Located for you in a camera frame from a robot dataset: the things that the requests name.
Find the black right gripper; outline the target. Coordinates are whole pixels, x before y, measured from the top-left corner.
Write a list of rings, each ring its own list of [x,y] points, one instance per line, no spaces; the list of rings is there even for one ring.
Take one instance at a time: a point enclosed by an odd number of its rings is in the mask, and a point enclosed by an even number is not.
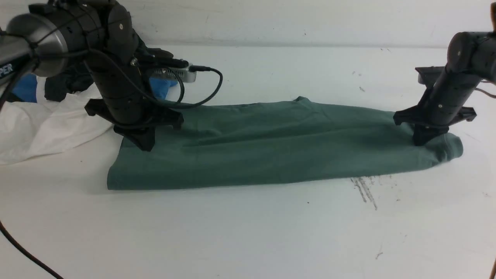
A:
[[[477,87],[477,75],[455,73],[444,68],[434,86],[427,88],[416,106],[395,112],[395,125],[414,124],[413,143],[427,144],[446,134],[449,126],[473,121],[477,113],[464,104]]]

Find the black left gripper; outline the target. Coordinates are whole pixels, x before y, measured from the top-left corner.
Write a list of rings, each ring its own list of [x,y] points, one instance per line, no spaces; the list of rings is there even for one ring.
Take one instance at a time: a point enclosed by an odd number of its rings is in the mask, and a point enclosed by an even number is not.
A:
[[[112,123],[114,132],[141,151],[153,149],[156,127],[181,128],[184,123],[182,113],[153,101],[150,86],[136,67],[122,66],[105,58],[88,58],[85,65],[101,94],[101,99],[87,102],[86,112]]]

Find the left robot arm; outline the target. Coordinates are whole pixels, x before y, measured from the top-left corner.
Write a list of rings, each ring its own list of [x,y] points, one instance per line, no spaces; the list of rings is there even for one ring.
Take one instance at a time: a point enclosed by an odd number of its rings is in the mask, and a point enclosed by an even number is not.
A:
[[[147,48],[115,0],[48,0],[12,18],[1,31],[1,104],[25,74],[53,77],[80,64],[101,94],[85,104],[86,113],[110,122],[140,150],[152,150],[156,127],[181,129],[182,114],[154,97],[149,78],[156,68],[187,62]]]

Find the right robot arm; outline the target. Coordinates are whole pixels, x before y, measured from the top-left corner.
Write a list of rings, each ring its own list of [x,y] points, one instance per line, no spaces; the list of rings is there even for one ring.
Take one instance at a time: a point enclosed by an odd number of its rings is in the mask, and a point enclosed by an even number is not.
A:
[[[476,118],[476,111],[464,104],[482,81],[495,84],[495,34],[459,32],[450,41],[445,66],[416,71],[425,92],[416,106],[395,112],[393,120],[395,125],[413,125],[413,143],[422,146],[450,126]]]

